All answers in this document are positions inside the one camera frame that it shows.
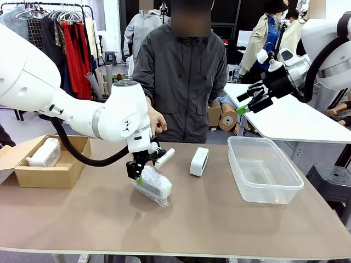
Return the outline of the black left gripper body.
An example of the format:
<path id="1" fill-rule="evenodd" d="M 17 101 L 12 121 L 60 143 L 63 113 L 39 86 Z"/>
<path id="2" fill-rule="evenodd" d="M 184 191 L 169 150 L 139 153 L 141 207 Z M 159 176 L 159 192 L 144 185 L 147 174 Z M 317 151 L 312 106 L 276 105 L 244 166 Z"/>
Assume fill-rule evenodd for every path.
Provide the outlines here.
<path id="1" fill-rule="evenodd" d="M 133 155 L 133 160 L 136 162 L 136 164 L 140 165 L 145 165 L 148 161 L 151 161 L 153 159 L 153 153 L 149 153 L 148 150 L 144 151 L 139 151 L 139 152 L 134 152 L 132 153 Z"/>

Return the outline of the person's right hand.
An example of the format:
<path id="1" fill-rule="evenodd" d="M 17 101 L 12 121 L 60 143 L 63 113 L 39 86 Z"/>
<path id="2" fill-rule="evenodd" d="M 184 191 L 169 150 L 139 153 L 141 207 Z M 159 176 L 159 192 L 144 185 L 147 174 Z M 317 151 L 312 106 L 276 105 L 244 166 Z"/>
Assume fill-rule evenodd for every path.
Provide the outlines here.
<path id="1" fill-rule="evenodd" d="M 153 135 L 161 134 L 163 131 L 167 131 L 167 123 L 161 113 L 156 111 L 152 106 L 149 106 L 148 114 Z"/>

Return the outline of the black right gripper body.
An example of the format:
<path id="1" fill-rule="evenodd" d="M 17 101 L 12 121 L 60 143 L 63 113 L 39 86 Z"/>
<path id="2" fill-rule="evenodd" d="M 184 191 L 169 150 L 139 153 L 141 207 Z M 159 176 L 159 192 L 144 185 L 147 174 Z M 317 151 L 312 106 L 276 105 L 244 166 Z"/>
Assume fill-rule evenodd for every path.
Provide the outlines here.
<path id="1" fill-rule="evenodd" d="M 292 93 L 292 84 L 284 66 L 280 66 L 273 72 L 263 72 L 262 81 L 268 88 L 268 95 L 271 98 L 280 99 Z"/>

